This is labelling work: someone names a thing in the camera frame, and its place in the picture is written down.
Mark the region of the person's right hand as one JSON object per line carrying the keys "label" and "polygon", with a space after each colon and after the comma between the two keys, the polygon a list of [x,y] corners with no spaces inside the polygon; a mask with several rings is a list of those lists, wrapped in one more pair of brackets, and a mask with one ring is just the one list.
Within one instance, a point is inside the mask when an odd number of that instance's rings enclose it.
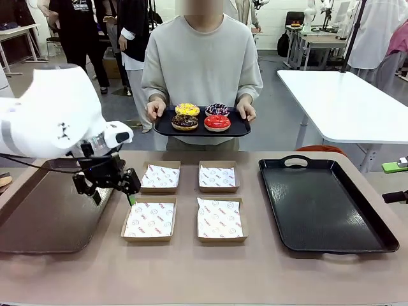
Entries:
{"label": "person's right hand", "polygon": [[147,103],[147,117],[151,121],[151,123],[160,118],[165,109],[166,103],[161,98],[149,101]]}

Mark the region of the person's left hand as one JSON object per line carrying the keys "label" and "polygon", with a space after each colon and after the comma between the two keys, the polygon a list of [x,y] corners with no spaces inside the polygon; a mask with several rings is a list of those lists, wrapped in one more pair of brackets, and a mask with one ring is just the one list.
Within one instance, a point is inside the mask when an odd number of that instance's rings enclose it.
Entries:
{"label": "person's left hand", "polygon": [[250,95],[243,95],[237,104],[237,111],[243,120],[252,122],[256,118],[256,111],[252,106],[252,98]]}

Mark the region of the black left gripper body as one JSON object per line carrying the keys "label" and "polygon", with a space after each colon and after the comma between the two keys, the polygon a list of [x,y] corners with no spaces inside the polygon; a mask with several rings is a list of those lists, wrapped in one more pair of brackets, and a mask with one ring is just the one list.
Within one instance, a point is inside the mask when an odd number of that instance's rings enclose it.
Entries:
{"label": "black left gripper body", "polygon": [[77,160],[80,171],[85,175],[87,183],[93,183],[96,188],[119,189],[121,174],[124,171],[125,160],[118,153],[100,157],[80,157]]}

